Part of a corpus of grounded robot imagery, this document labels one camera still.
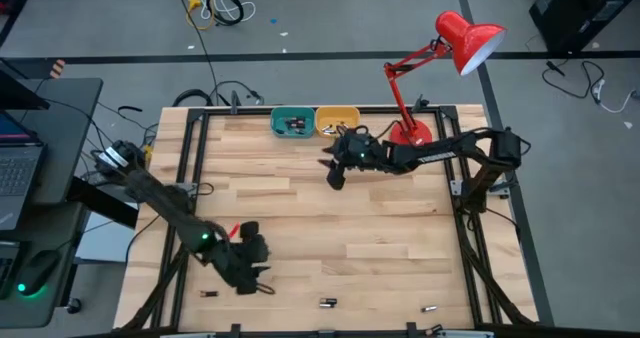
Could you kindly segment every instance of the small container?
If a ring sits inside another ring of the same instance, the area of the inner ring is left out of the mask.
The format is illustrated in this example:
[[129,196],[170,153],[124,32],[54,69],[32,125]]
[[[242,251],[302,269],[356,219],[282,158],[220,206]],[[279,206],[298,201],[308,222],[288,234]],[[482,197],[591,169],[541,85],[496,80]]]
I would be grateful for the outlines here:
[[[291,129],[287,121],[304,119],[304,128]],[[309,107],[276,107],[271,110],[271,131],[278,138],[309,138],[315,128],[315,112]]]
[[339,125],[355,128],[359,123],[360,111],[354,106],[322,106],[316,110],[316,130],[322,137],[337,136],[336,127]]

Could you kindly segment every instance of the gray floor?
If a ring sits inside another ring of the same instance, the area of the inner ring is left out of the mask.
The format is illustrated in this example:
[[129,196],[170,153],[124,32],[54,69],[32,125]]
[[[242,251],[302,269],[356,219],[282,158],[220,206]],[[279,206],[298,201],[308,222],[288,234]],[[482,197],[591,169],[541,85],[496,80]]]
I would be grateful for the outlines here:
[[[433,38],[433,21],[439,12],[460,9],[458,0],[252,1],[258,6],[252,20],[203,34],[209,53],[278,53],[283,48],[288,52],[413,50]],[[531,2],[469,0],[476,22],[509,28],[500,48],[509,52],[544,50],[527,13]],[[181,9],[177,0],[30,0],[0,55],[200,54],[197,36],[186,26]],[[640,0],[635,0],[594,39],[597,49],[640,49],[635,38],[640,28],[634,24],[639,14]],[[282,32],[289,35],[282,37]],[[215,63],[214,67],[219,81],[241,80],[264,95],[268,104],[392,103],[383,63],[266,61]],[[640,60],[597,63],[606,70],[605,104],[617,108],[630,89],[640,88]],[[640,223],[634,214],[640,178],[634,164],[640,153],[640,102],[631,101],[624,113],[613,115],[590,98],[571,98],[545,85],[540,78],[546,68],[543,60],[492,60],[487,66],[502,121],[534,144],[519,178],[555,323],[640,331],[636,319],[640,316],[640,264],[635,258]],[[554,77],[554,82],[584,91],[586,80],[579,62],[563,69],[567,78]],[[143,125],[155,123],[161,107],[170,105],[180,92],[210,90],[213,83],[203,63],[68,65],[63,77],[102,78],[101,102],[143,108],[143,113],[130,115]],[[477,73],[458,77],[450,60],[413,72],[400,86],[407,101],[423,93],[435,103],[484,104]],[[140,129],[102,108],[97,108],[94,118],[111,137],[142,139]],[[633,126],[629,129],[625,122]],[[96,141],[94,133],[90,138]],[[100,269],[113,278],[98,280],[90,272],[81,272],[74,289],[86,289],[87,299],[108,293],[111,300],[88,308],[83,316],[56,313],[50,327],[20,334],[68,336],[108,329],[123,270],[115,265]]]

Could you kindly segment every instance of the laptop keyboard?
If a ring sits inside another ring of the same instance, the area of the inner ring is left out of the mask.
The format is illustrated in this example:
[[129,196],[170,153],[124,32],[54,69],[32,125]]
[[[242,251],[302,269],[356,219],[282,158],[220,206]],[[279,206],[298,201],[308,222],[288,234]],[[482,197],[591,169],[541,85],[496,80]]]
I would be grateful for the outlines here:
[[0,158],[0,197],[27,193],[35,158]]

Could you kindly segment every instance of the laptop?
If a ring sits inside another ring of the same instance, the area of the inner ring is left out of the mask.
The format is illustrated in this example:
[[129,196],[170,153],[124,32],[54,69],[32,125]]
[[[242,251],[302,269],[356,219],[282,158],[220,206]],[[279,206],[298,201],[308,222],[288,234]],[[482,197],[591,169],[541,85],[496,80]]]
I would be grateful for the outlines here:
[[18,224],[45,151],[33,132],[0,111],[0,230]]

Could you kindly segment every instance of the red desk lamp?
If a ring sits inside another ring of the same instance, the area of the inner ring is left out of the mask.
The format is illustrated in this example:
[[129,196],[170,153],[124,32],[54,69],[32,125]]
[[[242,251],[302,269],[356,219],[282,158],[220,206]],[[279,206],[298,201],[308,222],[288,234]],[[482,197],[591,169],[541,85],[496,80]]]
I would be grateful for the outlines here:
[[[474,71],[498,48],[507,33],[504,27],[495,24],[469,24],[460,14],[453,11],[446,11],[438,16],[436,31],[440,37],[431,41],[428,46],[396,64],[384,65],[384,72],[402,115],[402,122],[394,125],[391,130],[389,140],[394,143],[422,145],[432,140],[429,128],[424,123],[413,119],[411,113],[407,111],[396,79],[450,51],[453,51],[453,63],[458,73],[465,76]],[[408,63],[429,51],[433,52],[429,57],[418,63]]]

